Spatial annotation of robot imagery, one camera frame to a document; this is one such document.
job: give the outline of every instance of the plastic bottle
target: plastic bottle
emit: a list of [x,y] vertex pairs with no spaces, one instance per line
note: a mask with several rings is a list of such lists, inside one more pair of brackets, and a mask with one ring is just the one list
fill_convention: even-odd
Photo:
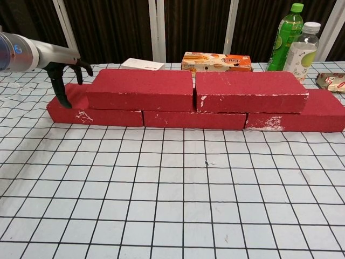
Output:
[[303,10],[303,4],[293,4],[289,15],[281,20],[270,61],[267,64],[268,71],[282,71],[286,61],[286,56],[303,27],[303,19],[300,12]]
[[314,61],[319,46],[316,34],[320,31],[320,23],[308,22],[302,28],[302,34],[296,42],[291,44],[284,71],[289,71],[302,82],[307,75],[309,67]]

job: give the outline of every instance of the grid tablecloth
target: grid tablecloth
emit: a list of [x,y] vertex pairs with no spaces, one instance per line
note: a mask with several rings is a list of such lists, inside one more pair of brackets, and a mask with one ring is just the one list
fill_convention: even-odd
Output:
[[45,71],[0,81],[0,258],[345,258],[344,132],[55,124]]

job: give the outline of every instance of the black curtain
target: black curtain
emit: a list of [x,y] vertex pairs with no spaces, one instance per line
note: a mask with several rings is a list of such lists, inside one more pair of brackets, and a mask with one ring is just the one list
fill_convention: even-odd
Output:
[[341,28],[326,61],[344,61],[345,60],[345,24]]
[[240,0],[231,47],[232,54],[249,55],[252,62],[267,62],[280,21],[293,3],[303,3],[304,22],[323,28],[336,0]]
[[64,2],[82,59],[91,64],[152,60],[148,1]]
[[185,51],[223,53],[230,0],[165,0],[167,62]]
[[51,0],[0,0],[0,25],[4,32],[67,47]]

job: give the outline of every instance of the robotic arm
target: robotic arm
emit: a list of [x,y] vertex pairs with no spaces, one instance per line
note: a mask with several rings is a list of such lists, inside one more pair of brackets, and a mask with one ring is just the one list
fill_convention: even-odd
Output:
[[44,69],[59,102],[66,108],[72,108],[62,78],[66,65],[74,70],[79,85],[82,84],[81,67],[93,76],[91,66],[80,60],[77,51],[5,33],[0,27],[0,72],[26,72],[37,67]]

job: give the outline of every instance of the green plastic bottle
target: green plastic bottle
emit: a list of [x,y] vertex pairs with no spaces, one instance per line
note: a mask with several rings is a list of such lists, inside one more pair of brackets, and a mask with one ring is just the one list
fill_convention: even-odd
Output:
[[287,53],[297,35],[303,27],[303,19],[300,16],[303,4],[293,4],[289,15],[281,20],[270,61],[267,64],[268,71],[282,71],[285,65]]

